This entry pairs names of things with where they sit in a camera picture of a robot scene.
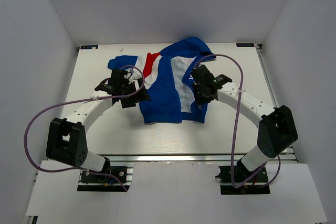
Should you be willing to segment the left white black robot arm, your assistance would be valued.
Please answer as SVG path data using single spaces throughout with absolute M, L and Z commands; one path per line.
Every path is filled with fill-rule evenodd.
M 101 182 L 110 178 L 108 158 L 88 150 L 86 134 L 94 122 L 116 102 L 130 108 L 142 101 L 150 101 L 145 88 L 144 74 L 133 74 L 134 67 L 126 65 L 112 69 L 111 76 L 101 81 L 92 96 L 65 118 L 51 121 L 46 156 L 74 168 L 86 169 Z

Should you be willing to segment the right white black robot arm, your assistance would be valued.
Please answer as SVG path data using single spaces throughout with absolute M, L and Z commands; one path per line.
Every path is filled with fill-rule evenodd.
M 287 106 L 264 103 L 242 91 L 231 78 L 223 74 L 215 77 L 205 65 L 192 70 L 191 76 L 197 104 L 213 100 L 227 104 L 258 129 L 256 145 L 234 166 L 241 180 L 250 181 L 261 165 L 277 157 L 298 139 L 292 112 Z

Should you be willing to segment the blue white red jacket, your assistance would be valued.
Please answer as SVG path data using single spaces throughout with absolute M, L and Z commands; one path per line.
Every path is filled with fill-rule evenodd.
M 150 101 L 140 102 L 145 123 L 181 123 L 184 120 L 205 122 L 207 104 L 197 105 L 191 76 L 195 64 L 213 60 L 208 45 L 197 37 L 175 42 L 146 56 L 116 56 L 108 69 L 135 66 L 135 77 L 145 77 Z

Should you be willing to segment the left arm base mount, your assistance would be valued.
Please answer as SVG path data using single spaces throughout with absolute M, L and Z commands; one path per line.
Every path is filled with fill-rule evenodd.
M 131 185 L 133 166 L 111 164 L 108 173 L 113 175 L 94 175 L 89 171 L 80 173 L 77 191 L 125 193 Z

